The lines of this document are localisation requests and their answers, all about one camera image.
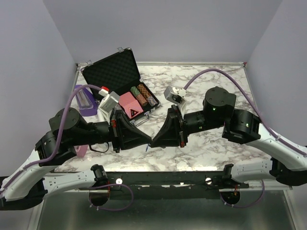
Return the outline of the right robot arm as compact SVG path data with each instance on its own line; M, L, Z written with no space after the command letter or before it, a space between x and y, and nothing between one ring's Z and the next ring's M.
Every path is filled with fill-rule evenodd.
M228 164L217 176L206 183L219 189L233 188L248 181L272 179L284 185L300 186L307 182L307 159L282 141L281 136L269 132L253 113L236 109L236 95L220 87L209 89L203 100L203 109L186 113L185 88L167 87L164 96L174 105L167 111L166 120L153 138L152 148L185 147L188 136L216 128L223 128L222 138L237 144L246 144L270 155L269 160L249 164Z

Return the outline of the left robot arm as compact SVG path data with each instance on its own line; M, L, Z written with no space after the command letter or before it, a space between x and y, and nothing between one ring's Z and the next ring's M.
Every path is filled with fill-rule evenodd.
M1 181L0 209L26 210L56 193L107 188L109 179L98 164L67 176L51 179L44 176L75 157L77 146L112 143L113 150L120 152L151 143L151 137L130 123L123 112L117 110L112 118L111 122L88 123L76 109L60 110L49 120L51 130L36 143L30 157Z

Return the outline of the pink playing card deck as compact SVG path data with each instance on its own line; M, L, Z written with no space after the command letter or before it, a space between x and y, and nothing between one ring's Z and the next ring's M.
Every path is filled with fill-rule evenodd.
M129 119L132 119L143 113L141 105L130 92L120 96L119 105L124 109Z

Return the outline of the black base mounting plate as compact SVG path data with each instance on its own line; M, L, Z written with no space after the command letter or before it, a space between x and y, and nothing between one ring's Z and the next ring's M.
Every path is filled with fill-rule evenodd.
M249 188L238 183L223 171L181 172L108 172L109 182L121 179L133 191L134 199L218 199L220 190Z

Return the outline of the pink box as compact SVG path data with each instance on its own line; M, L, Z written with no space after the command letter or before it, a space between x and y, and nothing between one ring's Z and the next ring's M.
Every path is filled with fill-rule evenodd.
M88 145L75 146L74 148L76 151L76 156L83 158L87 153Z

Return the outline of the purple metronome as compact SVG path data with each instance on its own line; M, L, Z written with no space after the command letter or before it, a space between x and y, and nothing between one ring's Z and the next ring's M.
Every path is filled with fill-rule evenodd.
M89 89L84 88L77 92L75 99L79 107L80 114L84 117L90 117L97 115L97 102L89 91Z

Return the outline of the black poker chip case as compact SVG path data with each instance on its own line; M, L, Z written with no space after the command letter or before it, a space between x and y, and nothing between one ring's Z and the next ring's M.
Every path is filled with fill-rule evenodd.
M141 81L141 75L131 48L125 48L83 67L81 73L88 84L105 87L110 92L116 92L119 96L127 92L132 93L141 105L143 113L132 119L128 117L130 121L148 115L160 106L157 97Z

